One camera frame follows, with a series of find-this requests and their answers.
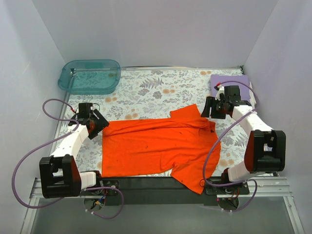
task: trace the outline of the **wire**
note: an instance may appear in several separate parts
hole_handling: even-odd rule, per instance
[[[105,203],[106,203],[106,195],[107,195],[107,193],[108,193],[108,190],[106,190],[106,193],[105,193],[105,198],[104,198],[104,205],[103,206],[105,206]]]
[[[239,195],[239,189],[237,190],[237,195],[236,195],[236,197],[234,197],[234,199],[238,198],[238,195]]]
[[[98,106],[98,111],[100,110],[100,106],[97,103],[93,103],[93,105],[97,105]]]
[[[77,130],[77,128],[79,127],[79,122],[78,122],[77,120],[74,120],[74,119],[62,119],[62,118],[57,118],[57,117],[54,117],[54,116],[52,116],[52,115],[50,115],[49,113],[46,112],[46,110],[45,110],[45,104],[47,104],[47,103],[50,102],[50,101],[59,101],[59,102],[64,103],[65,105],[69,106],[72,110],[73,110],[74,108],[73,108],[69,103],[67,103],[66,101],[63,101],[63,100],[60,100],[60,99],[56,99],[56,98],[48,99],[48,100],[46,100],[46,101],[43,103],[43,105],[42,105],[42,110],[43,110],[43,112],[44,112],[48,117],[50,117],[50,118],[52,118],[52,119],[55,119],[55,120],[58,120],[58,121],[73,121],[73,122],[76,123],[76,126],[75,126],[75,128],[73,129],[73,132],[74,132],[75,130]],[[25,160],[26,158],[28,158],[28,156],[30,156],[32,153],[36,152],[37,150],[39,150],[39,149],[41,149],[41,148],[43,148],[43,147],[45,147],[45,146],[47,146],[47,145],[49,145],[49,144],[52,144],[53,142],[56,142],[56,141],[58,141],[58,140],[60,140],[60,139],[63,139],[63,138],[65,138],[65,137],[69,136],[71,133],[72,133],[72,132],[70,131],[70,132],[68,132],[68,133],[66,133],[66,134],[64,134],[64,135],[62,135],[62,136],[60,136],[60,137],[58,137],[58,138],[56,138],[56,139],[54,139],[54,140],[51,140],[51,141],[49,141],[49,142],[47,142],[47,143],[45,143],[45,144],[43,144],[43,145],[38,146],[37,148],[35,148],[35,149],[31,150],[30,152],[28,152],[28,153],[27,153],[24,157],[22,157],[21,160],[17,163],[17,165],[16,165],[16,167],[15,167],[15,169],[14,169],[14,171],[13,171],[13,174],[12,174],[12,183],[11,183],[11,184],[12,184],[12,191],[13,191],[13,194],[14,194],[16,200],[17,200],[21,205],[23,205],[23,206],[25,206],[25,207],[27,207],[27,208],[30,208],[30,209],[39,209],[39,208],[43,208],[43,207],[50,206],[50,205],[52,205],[52,204],[54,204],[54,203],[60,201],[61,199],[63,199],[63,197],[61,197],[61,198],[58,198],[58,199],[56,199],[55,201],[52,201],[52,202],[50,202],[50,203],[48,203],[48,204],[45,204],[45,205],[31,206],[31,205],[29,205],[29,204],[23,202],[22,199],[19,197],[19,195],[18,195],[18,193],[17,193],[17,191],[16,191],[15,178],[16,178],[16,173],[17,173],[17,171],[18,171],[20,165],[24,162],[24,160]]]
[[[121,210],[122,210],[122,208],[123,208],[124,198],[123,198],[122,192],[121,192],[119,189],[113,188],[113,187],[88,188],[88,189],[86,189],[86,190],[92,191],[92,190],[97,190],[97,189],[112,189],[112,190],[117,191],[117,192],[120,194],[120,196],[121,196],[121,207],[120,207],[120,209],[117,211],[117,213],[116,213],[115,215],[113,215],[113,216],[104,216],[104,215],[99,214],[99,213],[97,213],[97,212],[94,212],[94,211],[92,211],[92,210],[90,210],[90,209],[86,209],[86,211],[88,211],[88,212],[90,212],[90,213],[92,213],[92,214],[94,214],[94,215],[96,215],[96,216],[99,216],[99,217],[101,217],[101,218],[104,218],[104,219],[112,219],[112,218],[115,218],[117,215],[120,214],[120,212],[121,212]]]
[[[98,201],[102,201],[103,198],[105,198],[105,194]]]
[[[90,208],[91,210],[94,209],[95,206],[97,206],[97,205],[96,205],[96,201],[97,201],[97,200],[94,200],[94,201],[93,201],[93,204],[92,204],[92,206],[91,206],[91,208]]]
[[[92,193],[93,195],[99,195],[103,190],[101,189],[100,191]]]
[[[221,192],[223,192],[224,194],[232,194],[232,192],[227,192],[227,189],[224,189],[224,191],[221,189]]]
[[[235,195],[235,191],[233,192],[232,196],[230,196],[230,197],[225,197],[225,199],[232,199],[232,198],[234,197],[234,195]]]
[[[235,82],[235,83],[239,83],[239,84],[242,84],[244,86],[246,86],[248,89],[250,89],[254,95],[254,98],[255,98],[255,101],[256,103],[258,104],[258,107],[259,107],[259,99],[258,99],[258,96],[255,94],[255,92],[253,91],[252,88],[250,88],[248,85],[240,82],[240,81],[236,81],[236,80],[229,80],[229,81],[225,81],[225,82],[221,82],[219,83],[219,85],[221,84],[224,84],[224,83],[229,83],[229,82]],[[205,180],[205,182],[207,184],[209,184],[210,186],[214,186],[214,187],[227,187],[227,186],[232,186],[232,185],[235,185],[235,184],[240,184],[240,183],[244,183],[246,182],[245,180],[240,180],[240,181],[235,181],[235,182],[231,182],[231,183],[226,183],[226,184],[213,184],[211,182],[209,182],[207,179],[206,179],[206,167],[207,167],[207,163],[208,163],[208,160],[210,158],[210,155],[211,153],[213,152],[213,150],[215,149],[216,145],[221,141],[221,139],[235,126],[237,125],[240,121],[242,121],[245,117],[249,116],[251,113],[253,113],[254,111],[256,111],[258,109],[258,107],[252,109],[251,111],[249,111],[248,113],[246,113],[245,115],[243,115],[240,119],[238,119],[237,121],[235,121],[228,129],[226,129],[222,134],[221,136],[218,138],[218,140],[214,143],[214,145],[212,146],[212,148],[210,149],[207,157],[206,157],[206,160],[205,160],[205,163],[204,163],[204,166],[203,166],[203,179]],[[254,181],[255,182],[255,185],[257,187],[257,182],[254,180],[254,179],[249,179],[248,181]],[[256,193],[257,189],[254,190],[254,193],[252,195],[252,197],[250,198],[250,200],[244,205],[242,206],[242,209],[244,209],[251,201],[252,199],[254,198],[255,196],[255,193]]]
[[[237,209],[237,206],[236,206],[230,199],[227,199],[226,201],[227,201],[227,203],[229,203],[231,206],[235,207],[235,209]]]

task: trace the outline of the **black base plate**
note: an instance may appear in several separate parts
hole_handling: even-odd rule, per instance
[[[111,177],[100,179],[104,186],[115,186],[124,196],[124,204],[204,204],[217,206],[216,195],[223,195],[224,190],[205,188],[202,194],[197,194],[172,177]],[[220,177],[211,177],[210,181],[220,183]],[[248,187],[242,186],[240,194],[248,194]],[[109,190],[106,199],[107,206],[120,205],[120,195]]]

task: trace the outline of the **orange cloth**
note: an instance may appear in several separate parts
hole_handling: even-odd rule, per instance
[[[171,118],[112,121],[103,130],[102,176],[137,176],[173,169],[171,176],[200,194],[205,158],[216,142],[215,123],[197,106],[171,112]],[[210,177],[220,158],[220,143],[209,158]]]

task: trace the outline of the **leaf print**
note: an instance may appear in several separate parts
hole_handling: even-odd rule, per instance
[[[162,112],[165,113],[167,111],[169,111],[168,106],[165,105],[159,105],[158,103],[155,102],[149,102],[146,106],[143,107],[143,111],[144,113],[157,113],[157,112]]]
[[[156,91],[156,92],[154,92],[153,97],[155,97],[156,99],[161,99],[162,95],[161,95],[160,91]]]
[[[112,106],[110,111],[107,113],[107,116],[112,117],[112,115],[114,115],[116,120],[118,120],[121,117],[122,112],[123,112],[123,109],[121,107]]]
[[[227,130],[227,128],[221,128],[221,129],[218,128],[217,133],[222,134],[225,130]],[[225,136],[232,136],[233,137],[233,136],[235,136],[235,134],[234,134],[233,130],[231,129],[230,131],[227,132],[227,134]]]
[[[239,147],[245,147],[247,144],[247,136],[240,133],[237,140],[235,141],[234,145]]]
[[[145,98],[145,99],[139,99],[137,102],[136,102],[136,105],[138,104],[145,104],[145,103],[148,103],[150,101],[155,101],[154,98]]]
[[[122,104],[122,105],[133,105],[134,102],[129,101],[129,100],[125,100],[125,101],[117,101],[118,104]]]
[[[144,96],[144,95],[146,95],[148,92],[149,92],[148,89],[141,89],[140,91],[138,91],[137,94],[139,94],[139,95],[141,95],[141,96]]]
[[[217,125],[218,125],[218,127],[219,127],[219,128],[223,128],[223,127],[225,127],[225,126],[226,126],[226,124],[225,124],[225,123],[219,123],[219,124],[217,123]]]
[[[233,145],[234,140],[230,136],[225,135],[221,142],[229,146],[229,145]]]
[[[121,76],[120,79],[133,79],[133,76]]]
[[[157,86],[161,86],[164,82],[162,79],[159,78],[153,78],[153,79],[146,79],[145,81],[142,82],[140,87],[142,88],[155,88]]]
[[[137,96],[137,92],[131,91],[130,88],[123,88],[123,91],[120,92],[119,95],[123,97],[123,99],[133,100],[133,101],[136,101],[139,98],[139,96]]]
[[[164,103],[177,103],[177,102],[179,102],[179,100],[180,99],[178,99],[178,98],[169,98],[167,100],[163,100],[162,102],[164,102]]]
[[[83,160],[81,157],[77,156],[76,160],[75,160],[77,167],[80,167],[81,164],[83,163]]]
[[[151,73],[152,73],[153,75],[154,75],[154,74],[156,74],[156,75],[164,74],[163,71],[151,71]]]
[[[195,88],[196,87],[195,85],[192,85],[192,84],[181,84],[179,86],[183,88]]]
[[[239,153],[245,154],[246,149],[238,148],[237,151],[238,151]]]
[[[193,97],[193,95],[186,89],[184,89],[182,92],[176,94],[178,97],[182,98],[183,103],[190,101]]]
[[[102,135],[99,134],[97,137],[92,139],[92,143],[102,146]]]

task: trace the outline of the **gray floor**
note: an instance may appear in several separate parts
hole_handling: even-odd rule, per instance
[[[241,198],[243,204],[249,198]],[[222,213],[201,205],[128,205],[113,220],[104,220],[83,208],[82,198],[66,198],[39,209],[33,234],[292,234],[293,228],[282,197],[256,197],[244,210]],[[112,215],[117,207],[105,207]]]

